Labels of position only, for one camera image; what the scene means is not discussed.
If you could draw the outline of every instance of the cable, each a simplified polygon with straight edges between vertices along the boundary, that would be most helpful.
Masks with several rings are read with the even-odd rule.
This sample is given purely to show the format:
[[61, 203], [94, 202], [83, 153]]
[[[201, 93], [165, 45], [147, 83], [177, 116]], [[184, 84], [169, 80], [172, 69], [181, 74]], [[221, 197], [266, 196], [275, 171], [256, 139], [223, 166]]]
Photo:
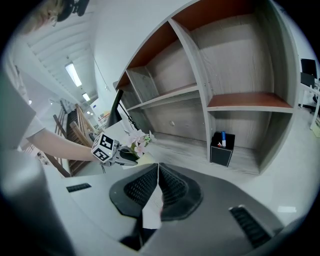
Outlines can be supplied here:
[[99, 70], [99, 72], [100, 72], [100, 75], [101, 75], [101, 77], [102, 77], [102, 79], [103, 79], [103, 81], [104, 81], [104, 84], [105, 84], [105, 86], [107, 87], [107, 89], [110, 91], [109, 86], [107, 85], [107, 83], [106, 83], [106, 81], [105, 81], [105, 78], [104, 78], [104, 76], [102, 75], [102, 73], [101, 73], [101, 71], [100, 71], [100, 68], [99, 68], [98, 63], [97, 63], [97, 61], [96, 61], [96, 58], [95, 58], [95, 56], [94, 56], [94, 53], [92, 52], [91, 46], [89, 46], [89, 49], [90, 49], [91, 55], [92, 55], [92, 57], [93, 57], [94, 63], [95, 63], [95, 65], [96, 65], [96, 67], [98, 68], [98, 70]]
[[125, 115], [128, 117], [128, 121], [130, 124], [133, 124], [134, 128], [136, 128], [136, 130], [138, 131], [138, 127], [137, 124], [135, 123], [135, 121], [132, 119], [132, 117], [130, 115], [127, 114], [127, 112], [125, 111], [124, 107], [121, 105], [121, 103], [119, 103], [120, 107], [122, 108], [122, 110], [124, 111]]

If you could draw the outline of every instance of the blue marker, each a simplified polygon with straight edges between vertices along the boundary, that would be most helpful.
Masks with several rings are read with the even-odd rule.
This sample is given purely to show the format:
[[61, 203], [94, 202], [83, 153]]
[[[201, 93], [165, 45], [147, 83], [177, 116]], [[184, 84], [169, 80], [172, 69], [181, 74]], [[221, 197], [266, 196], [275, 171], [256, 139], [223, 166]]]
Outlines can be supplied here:
[[225, 148], [226, 147], [226, 132], [222, 131], [221, 135], [222, 135], [222, 147]]

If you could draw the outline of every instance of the black box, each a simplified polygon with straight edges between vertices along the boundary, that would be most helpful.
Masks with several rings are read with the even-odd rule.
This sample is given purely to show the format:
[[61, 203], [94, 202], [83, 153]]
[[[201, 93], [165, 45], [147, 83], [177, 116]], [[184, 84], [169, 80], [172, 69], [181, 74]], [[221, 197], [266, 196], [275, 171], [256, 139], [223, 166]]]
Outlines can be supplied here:
[[235, 146], [234, 134], [225, 134], [225, 147], [219, 147], [218, 143], [222, 145], [221, 132], [215, 132], [210, 145], [210, 162], [228, 167], [232, 153]]

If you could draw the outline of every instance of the person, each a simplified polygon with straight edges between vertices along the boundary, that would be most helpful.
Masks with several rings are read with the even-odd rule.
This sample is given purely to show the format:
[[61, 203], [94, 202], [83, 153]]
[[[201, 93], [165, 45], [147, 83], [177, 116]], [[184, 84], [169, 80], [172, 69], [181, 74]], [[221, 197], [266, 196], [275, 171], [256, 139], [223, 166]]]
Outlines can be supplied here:
[[[72, 13], [73, 7], [70, 0], [47, 0], [39, 6], [22, 25], [20, 33], [29, 34], [43, 26], [62, 22]], [[8, 76], [11, 85], [19, 92], [28, 103], [29, 98], [26, 87], [21, 79], [19, 68], [15, 65], [14, 51], [15, 40], [11, 40], [9, 47], [2, 59], [2, 68]], [[51, 156], [78, 161], [98, 161], [91, 154], [91, 148], [69, 141], [47, 130], [35, 116], [29, 125], [24, 137], [40, 151]]]

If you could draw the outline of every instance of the ceiling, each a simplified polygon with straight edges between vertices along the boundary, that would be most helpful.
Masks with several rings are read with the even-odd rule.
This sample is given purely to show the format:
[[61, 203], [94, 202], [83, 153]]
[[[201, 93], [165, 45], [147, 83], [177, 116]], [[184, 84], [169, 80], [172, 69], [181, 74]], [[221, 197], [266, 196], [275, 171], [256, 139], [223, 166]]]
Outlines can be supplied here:
[[[28, 47], [49, 74], [80, 103], [85, 102], [82, 94], [97, 98], [95, 61], [90, 48], [91, 21], [98, 0], [90, 0], [85, 14], [77, 14], [58, 22], [55, 27], [47, 25], [25, 36]], [[65, 65], [73, 62], [82, 82], [76, 87]]]

